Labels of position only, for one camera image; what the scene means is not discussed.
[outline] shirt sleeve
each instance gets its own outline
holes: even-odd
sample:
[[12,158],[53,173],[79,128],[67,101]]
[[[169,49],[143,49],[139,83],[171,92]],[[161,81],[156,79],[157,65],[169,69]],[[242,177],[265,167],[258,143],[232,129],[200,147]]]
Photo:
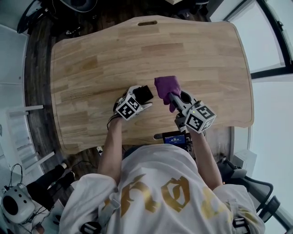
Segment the shirt sleeve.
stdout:
[[229,201],[236,200],[237,216],[245,218],[252,234],[265,233],[265,224],[257,215],[253,202],[242,185],[221,185],[213,190],[214,194],[229,208]]
[[83,176],[64,208],[59,233],[80,233],[80,227],[84,223],[97,220],[99,205],[116,190],[116,182],[109,176],[100,174]]

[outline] forearm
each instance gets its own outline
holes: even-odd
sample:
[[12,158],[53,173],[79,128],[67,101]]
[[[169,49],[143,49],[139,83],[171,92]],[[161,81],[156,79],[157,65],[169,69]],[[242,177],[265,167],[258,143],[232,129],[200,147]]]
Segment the forearm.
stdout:
[[211,149],[202,133],[198,134],[190,131],[190,135],[198,172],[206,185],[211,190],[214,190],[216,187],[222,185],[222,178],[214,157],[212,156]]
[[122,119],[115,118],[109,125],[98,173],[112,177],[119,184],[122,164]]

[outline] white cube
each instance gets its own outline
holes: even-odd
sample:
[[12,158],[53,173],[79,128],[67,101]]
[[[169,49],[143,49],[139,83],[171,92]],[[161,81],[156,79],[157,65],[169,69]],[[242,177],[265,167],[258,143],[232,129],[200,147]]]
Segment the white cube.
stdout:
[[202,105],[189,110],[185,120],[185,125],[197,133],[201,133],[212,125],[216,116],[217,115],[211,110],[211,108]]
[[138,115],[143,108],[138,104],[138,102],[127,93],[124,98],[119,101],[116,111],[125,119],[130,120],[134,116]]

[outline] person's right arm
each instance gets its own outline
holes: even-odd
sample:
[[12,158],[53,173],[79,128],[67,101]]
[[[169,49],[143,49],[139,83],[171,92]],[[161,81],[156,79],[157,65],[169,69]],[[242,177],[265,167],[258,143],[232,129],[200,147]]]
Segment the person's right arm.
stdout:
[[195,152],[198,173],[201,175],[205,184],[211,190],[214,190],[223,183],[218,166],[212,156],[211,149],[202,133],[198,134],[191,129],[189,129],[189,132]]

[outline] digital display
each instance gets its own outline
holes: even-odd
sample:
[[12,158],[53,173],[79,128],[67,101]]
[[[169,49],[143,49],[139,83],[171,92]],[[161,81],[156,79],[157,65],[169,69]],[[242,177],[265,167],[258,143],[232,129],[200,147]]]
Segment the digital display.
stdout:
[[166,137],[165,143],[166,144],[185,144],[185,136],[179,135],[179,136],[173,136],[173,137]]

